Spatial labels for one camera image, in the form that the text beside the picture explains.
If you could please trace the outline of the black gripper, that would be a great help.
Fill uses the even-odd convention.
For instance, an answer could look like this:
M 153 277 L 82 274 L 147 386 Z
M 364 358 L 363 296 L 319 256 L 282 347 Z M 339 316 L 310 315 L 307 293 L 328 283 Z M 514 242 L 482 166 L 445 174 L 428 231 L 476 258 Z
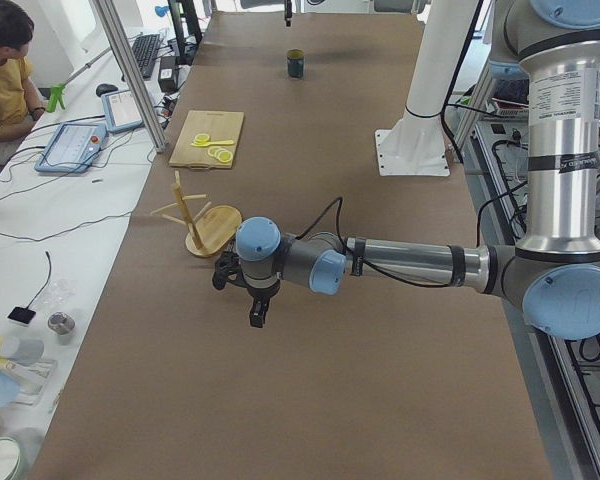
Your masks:
M 266 315 L 269 310 L 270 301 L 279 292 L 280 283 L 275 282 L 266 287 L 247 285 L 246 289 L 253 299 L 249 312 L 250 325 L 254 328 L 260 328 L 261 324 L 266 323 Z

